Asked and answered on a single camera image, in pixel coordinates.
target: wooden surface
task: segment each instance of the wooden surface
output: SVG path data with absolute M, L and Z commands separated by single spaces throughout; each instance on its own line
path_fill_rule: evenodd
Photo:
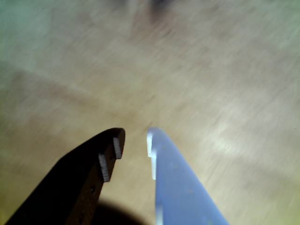
M 0 223 L 56 161 L 127 133 L 101 198 L 155 224 L 146 130 L 174 140 L 231 224 L 300 224 L 294 0 L 2 0 Z

